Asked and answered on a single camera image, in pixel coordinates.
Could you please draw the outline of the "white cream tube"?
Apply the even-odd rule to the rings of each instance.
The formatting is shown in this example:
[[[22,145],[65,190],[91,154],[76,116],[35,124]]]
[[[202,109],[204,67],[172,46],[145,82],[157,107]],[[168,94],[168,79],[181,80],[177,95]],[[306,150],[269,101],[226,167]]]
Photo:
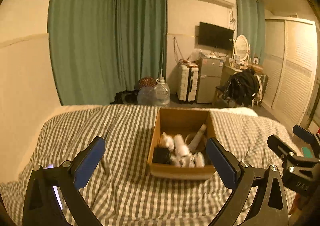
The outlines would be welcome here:
[[[202,124],[199,131],[195,134],[194,138],[189,143],[188,147],[191,152],[195,152],[197,146],[199,145],[202,136],[204,135],[206,131],[207,126],[205,124]]]

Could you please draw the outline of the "white suitcase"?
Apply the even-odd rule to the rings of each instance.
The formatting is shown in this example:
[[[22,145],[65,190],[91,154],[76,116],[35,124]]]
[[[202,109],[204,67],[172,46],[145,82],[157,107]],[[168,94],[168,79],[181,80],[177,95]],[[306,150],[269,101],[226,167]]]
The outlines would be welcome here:
[[[178,68],[177,96],[180,101],[194,102],[196,98],[199,67],[195,63],[183,63]]]

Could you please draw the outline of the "black wall television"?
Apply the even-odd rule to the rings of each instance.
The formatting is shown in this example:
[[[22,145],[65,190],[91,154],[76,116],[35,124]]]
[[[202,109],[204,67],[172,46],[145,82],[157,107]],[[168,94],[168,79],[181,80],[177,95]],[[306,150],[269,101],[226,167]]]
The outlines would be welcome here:
[[[221,26],[203,23],[199,24],[198,44],[218,49],[233,49],[234,31]]]

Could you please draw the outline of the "wooden chair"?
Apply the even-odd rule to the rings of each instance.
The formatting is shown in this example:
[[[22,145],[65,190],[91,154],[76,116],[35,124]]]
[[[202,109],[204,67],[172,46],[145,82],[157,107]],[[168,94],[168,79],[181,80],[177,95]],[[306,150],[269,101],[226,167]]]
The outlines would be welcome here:
[[[238,104],[233,99],[223,99],[224,86],[215,88],[212,105],[214,108],[236,108]]]

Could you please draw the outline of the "large clear water bottle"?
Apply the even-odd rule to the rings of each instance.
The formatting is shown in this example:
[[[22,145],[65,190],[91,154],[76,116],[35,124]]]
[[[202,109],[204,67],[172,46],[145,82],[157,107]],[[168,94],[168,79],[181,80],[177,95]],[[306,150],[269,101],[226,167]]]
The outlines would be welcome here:
[[[170,88],[165,82],[164,77],[157,79],[157,83],[154,86],[154,99],[153,104],[156,106],[168,106],[170,103]]]

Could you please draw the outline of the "brown cardboard box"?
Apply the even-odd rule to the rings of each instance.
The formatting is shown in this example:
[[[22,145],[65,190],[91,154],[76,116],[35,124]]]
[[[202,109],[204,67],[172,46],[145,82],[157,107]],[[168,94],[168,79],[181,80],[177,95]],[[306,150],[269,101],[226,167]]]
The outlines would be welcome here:
[[[175,180],[210,179],[215,168],[205,148],[214,136],[209,110],[160,108],[147,159],[151,175]]]

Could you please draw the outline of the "white louvred wardrobe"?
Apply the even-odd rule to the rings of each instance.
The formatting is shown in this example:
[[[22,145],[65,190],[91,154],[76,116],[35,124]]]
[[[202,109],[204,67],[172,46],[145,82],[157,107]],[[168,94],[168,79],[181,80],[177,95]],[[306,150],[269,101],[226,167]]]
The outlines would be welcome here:
[[[270,17],[265,23],[263,107],[291,130],[303,120],[316,80],[316,24],[290,17]]]

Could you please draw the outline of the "small green curtain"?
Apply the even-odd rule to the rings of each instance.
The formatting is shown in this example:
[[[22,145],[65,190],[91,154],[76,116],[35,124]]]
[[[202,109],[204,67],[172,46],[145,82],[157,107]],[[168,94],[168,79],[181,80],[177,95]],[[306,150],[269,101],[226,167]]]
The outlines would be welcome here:
[[[236,0],[237,35],[243,34],[251,48],[250,57],[255,56],[262,65],[265,57],[265,8],[262,0]]]

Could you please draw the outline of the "brown patterned bag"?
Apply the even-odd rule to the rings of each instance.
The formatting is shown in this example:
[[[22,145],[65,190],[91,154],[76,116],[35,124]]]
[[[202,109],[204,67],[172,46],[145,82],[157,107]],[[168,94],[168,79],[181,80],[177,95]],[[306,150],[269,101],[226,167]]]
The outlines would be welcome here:
[[[144,77],[139,80],[139,88],[142,89],[144,87],[153,88],[157,84],[157,81],[153,77]]]

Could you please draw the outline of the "white oval vanity mirror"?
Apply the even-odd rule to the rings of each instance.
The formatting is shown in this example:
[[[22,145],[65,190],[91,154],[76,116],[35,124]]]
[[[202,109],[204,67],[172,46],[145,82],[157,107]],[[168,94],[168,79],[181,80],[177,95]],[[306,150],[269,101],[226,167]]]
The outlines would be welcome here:
[[[237,62],[247,62],[249,60],[250,44],[247,38],[240,34],[234,43],[233,58]]]

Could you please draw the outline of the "grey white checked duvet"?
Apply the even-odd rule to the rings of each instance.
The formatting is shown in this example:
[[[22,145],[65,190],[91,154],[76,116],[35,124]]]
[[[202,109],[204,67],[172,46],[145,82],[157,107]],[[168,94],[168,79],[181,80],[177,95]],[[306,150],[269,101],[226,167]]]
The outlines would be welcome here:
[[[72,160],[95,136],[101,136],[106,140],[105,154],[80,193],[103,225],[208,225],[231,190],[217,173],[202,182],[150,175],[147,159],[158,110],[109,105],[49,119],[18,180],[1,183],[1,197],[11,219],[22,225],[24,197],[34,165],[58,166]],[[253,167],[274,164],[282,174],[281,160],[267,146],[272,134],[302,155],[286,128],[275,120],[214,109],[194,112],[209,114],[221,145]]]

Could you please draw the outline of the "white plush toy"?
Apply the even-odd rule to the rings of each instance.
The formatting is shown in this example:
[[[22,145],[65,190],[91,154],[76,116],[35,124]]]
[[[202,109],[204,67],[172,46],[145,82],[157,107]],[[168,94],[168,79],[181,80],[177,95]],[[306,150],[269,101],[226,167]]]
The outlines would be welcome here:
[[[159,147],[167,148],[170,152],[173,152],[175,144],[172,136],[169,136],[165,132],[163,132],[159,140]]]

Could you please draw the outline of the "white bottle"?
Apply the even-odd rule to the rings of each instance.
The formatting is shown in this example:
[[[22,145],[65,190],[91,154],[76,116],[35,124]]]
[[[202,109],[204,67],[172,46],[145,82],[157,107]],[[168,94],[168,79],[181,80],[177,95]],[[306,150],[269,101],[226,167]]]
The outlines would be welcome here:
[[[174,136],[175,154],[178,158],[186,157],[190,155],[190,150],[185,144],[181,134]]]

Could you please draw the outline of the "clear plastic bag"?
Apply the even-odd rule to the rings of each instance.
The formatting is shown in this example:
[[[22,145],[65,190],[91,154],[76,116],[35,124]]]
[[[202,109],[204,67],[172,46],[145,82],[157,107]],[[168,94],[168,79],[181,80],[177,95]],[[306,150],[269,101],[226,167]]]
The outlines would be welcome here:
[[[139,105],[153,105],[155,101],[155,89],[150,86],[142,87],[137,95]]]

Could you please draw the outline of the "silver mini fridge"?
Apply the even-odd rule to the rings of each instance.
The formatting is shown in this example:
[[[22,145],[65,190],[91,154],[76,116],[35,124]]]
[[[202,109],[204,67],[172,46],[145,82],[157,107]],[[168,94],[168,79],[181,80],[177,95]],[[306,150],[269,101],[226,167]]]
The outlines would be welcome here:
[[[220,84],[223,61],[216,58],[202,57],[198,61],[199,77],[197,83],[196,102],[212,103],[215,89]]]

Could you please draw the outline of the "wooden dressing table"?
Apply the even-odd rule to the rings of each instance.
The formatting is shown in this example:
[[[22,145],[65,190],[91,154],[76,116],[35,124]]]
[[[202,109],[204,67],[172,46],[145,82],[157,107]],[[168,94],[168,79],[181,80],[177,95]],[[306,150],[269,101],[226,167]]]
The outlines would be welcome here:
[[[256,74],[261,75],[263,74],[263,67],[258,64],[249,63],[248,65],[235,65],[229,66],[224,65],[222,68],[222,74],[220,79],[220,85],[224,85],[229,80],[230,76],[234,75],[235,73],[242,72],[246,69],[253,69]]]

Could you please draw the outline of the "black jacket on chair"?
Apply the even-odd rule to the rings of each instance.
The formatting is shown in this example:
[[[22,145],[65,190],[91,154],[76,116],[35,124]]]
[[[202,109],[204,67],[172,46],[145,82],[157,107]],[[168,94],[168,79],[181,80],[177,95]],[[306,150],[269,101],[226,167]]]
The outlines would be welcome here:
[[[253,106],[260,89],[259,79],[255,70],[246,69],[230,76],[224,86],[222,99],[233,100],[244,107]]]

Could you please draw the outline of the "lit smartphone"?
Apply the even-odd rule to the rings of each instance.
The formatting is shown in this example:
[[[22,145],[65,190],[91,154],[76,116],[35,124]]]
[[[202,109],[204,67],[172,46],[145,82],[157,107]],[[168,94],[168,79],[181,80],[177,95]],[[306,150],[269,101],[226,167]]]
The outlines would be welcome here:
[[[52,169],[54,168],[53,164],[50,164],[46,167],[46,169]],[[60,198],[60,195],[59,195],[59,191],[58,191],[58,188],[57,186],[53,186],[53,190],[54,190],[54,193],[55,193],[55,197],[57,199],[57,202],[58,202],[58,205],[60,207],[60,209],[62,210],[63,209],[63,206],[62,206],[62,202],[61,202],[61,198]]]

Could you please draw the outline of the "large green curtain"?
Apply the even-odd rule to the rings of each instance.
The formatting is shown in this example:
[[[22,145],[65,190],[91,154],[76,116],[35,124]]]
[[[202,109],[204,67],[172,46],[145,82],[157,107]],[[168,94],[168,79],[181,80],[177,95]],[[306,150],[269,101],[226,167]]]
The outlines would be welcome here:
[[[166,73],[168,0],[50,0],[49,48],[61,104],[107,105]]]

